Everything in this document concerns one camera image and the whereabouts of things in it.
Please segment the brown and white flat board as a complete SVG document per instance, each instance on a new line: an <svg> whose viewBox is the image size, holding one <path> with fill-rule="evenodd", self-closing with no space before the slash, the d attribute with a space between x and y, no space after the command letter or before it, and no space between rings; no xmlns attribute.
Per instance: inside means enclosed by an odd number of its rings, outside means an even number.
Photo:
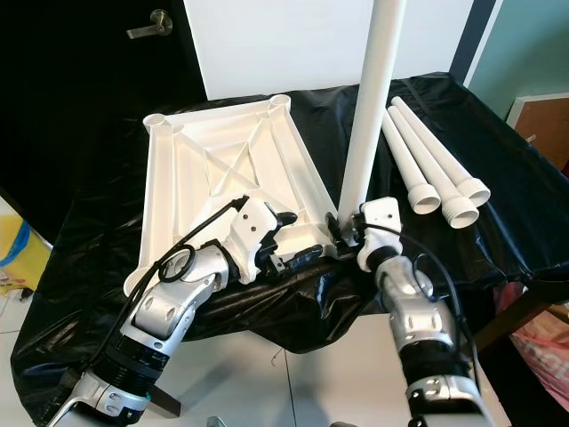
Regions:
<svg viewBox="0 0 569 427"><path fill-rule="evenodd" d="M569 170L569 93L517 97L507 123L557 171Z"/></svg>

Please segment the yellow cardboard box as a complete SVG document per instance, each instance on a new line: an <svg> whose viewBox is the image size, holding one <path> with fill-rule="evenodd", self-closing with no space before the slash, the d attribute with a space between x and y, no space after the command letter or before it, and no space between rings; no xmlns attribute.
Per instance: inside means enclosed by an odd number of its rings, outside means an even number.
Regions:
<svg viewBox="0 0 569 427"><path fill-rule="evenodd" d="M31 229L21 217L16 214L0 216L0 289L1 294L7 293L16 281L5 268L17 259L20 252L26 247Z"/></svg>

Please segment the white plastic table top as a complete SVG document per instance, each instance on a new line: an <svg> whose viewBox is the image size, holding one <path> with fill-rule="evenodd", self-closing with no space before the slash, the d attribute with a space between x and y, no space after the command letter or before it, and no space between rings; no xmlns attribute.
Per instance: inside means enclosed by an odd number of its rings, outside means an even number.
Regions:
<svg viewBox="0 0 569 427"><path fill-rule="evenodd" d="M337 211L290 117L292 99L145 117L149 135L138 267L130 295L151 264L199 223L243 195L298 220L277 232L276 255L288 261L321 245L336 252L326 215Z"/></svg>

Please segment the black plastic table cover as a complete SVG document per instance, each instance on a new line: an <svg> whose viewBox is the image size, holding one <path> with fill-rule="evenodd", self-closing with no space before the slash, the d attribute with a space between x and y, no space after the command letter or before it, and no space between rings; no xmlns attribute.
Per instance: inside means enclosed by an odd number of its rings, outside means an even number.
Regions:
<svg viewBox="0 0 569 427"><path fill-rule="evenodd" d="M489 289L509 281L569 300L569 178L444 72L390 83L456 158L492 191L468 230L407 215L404 230L446 265L469 326L489 322ZM148 137L138 118L98 134L94 159L54 240L13 346L15 395L44 423L68 389L65 375L93 357L125 302L139 257ZM373 281L355 265L318 260L284 281L256 282L213 297L189 339L252 331L293 353L337 341L375 306Z"/></svg>

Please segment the black door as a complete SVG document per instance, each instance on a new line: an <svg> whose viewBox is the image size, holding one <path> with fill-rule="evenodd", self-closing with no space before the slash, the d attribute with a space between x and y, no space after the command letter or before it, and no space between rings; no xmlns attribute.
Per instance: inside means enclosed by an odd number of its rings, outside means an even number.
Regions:
<svg viewBox="0 0 569 427"><path fill-rule="evenodd" d="M168 36L126 31L168 11ZM42 237L60 234L111 126L204 100L186 0L0 0L1 184Z"/></svg>

